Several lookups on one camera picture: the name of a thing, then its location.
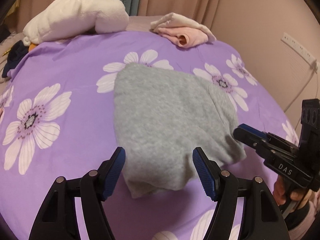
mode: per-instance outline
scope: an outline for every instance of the gray fleece fabric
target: gray fleece fabric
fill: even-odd
[[[219,166],[246,157],[232,137],[238,126],[228,95],[200,77],[129,64],[117,75],[114,125],[126,151],[125,182],[133,198],[180,190],[197,177],[200,146]]]

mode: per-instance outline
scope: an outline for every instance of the folded pink cloth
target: folded pink cloth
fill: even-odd
[[[206,43],[208,36],[203,31],[190,27],[158,28],[158,34],[173,44],[187,49]]]

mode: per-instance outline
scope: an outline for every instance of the pink sleeve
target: pink sleeve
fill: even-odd
[[[289,231],[291,240],[300,240],[315,220],[315,216],[320,210],[320,191],[318,191],[315,194],[315,197],[309,201],[309,204],[310,209],[305,219],[297,227]]]

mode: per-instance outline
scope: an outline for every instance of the beige wall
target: beige wall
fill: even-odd
[[[282,109],[312,74],[310,66],[280,41],[283,33],[320,60],[320,25],[303,0],[220,0],[211,30],[219,40],[238,50],[246,68]],[[316,90],[315,74],[286,112],[293,126],[301,116],[302,100],[314,98]]]

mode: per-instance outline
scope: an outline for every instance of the white power strip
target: white power strip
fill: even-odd
[[[320,62],[298,41],[292,38],[288,33],[284,33],[281,40],[297,52],[312,68],[318,71],[320,68]]]

